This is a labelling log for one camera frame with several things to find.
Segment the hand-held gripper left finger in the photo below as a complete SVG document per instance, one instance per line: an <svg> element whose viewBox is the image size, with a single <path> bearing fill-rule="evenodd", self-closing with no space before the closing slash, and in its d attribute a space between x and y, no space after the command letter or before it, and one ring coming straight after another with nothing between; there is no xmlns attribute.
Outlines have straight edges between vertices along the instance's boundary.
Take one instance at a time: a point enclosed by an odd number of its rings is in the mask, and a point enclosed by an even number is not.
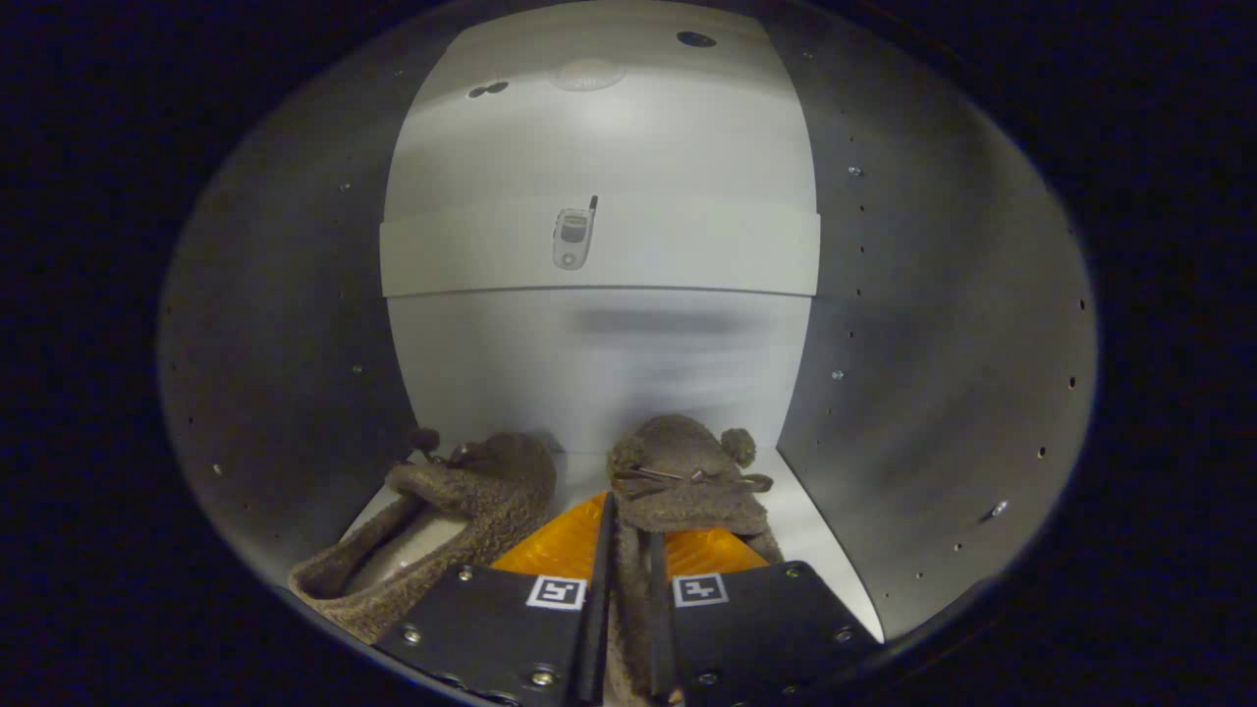
<svg viewBox="0 0 1257 707"><path fill-rule="evenodd" d="M598 493L491 567L459 564L376 648L471 704L598 704L617 506Z"/></svg>

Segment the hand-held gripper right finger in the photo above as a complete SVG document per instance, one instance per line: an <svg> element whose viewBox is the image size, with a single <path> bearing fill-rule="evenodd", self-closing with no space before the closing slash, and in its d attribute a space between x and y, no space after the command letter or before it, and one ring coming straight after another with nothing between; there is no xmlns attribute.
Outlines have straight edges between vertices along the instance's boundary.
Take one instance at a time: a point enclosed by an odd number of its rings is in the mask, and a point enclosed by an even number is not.
<svg viewBox="0 0 1257 707"><path fill-rule="evenodd" d="M672 572L647 533L649 689L683 704L799 704L882 648L810 564Z"/></svg>

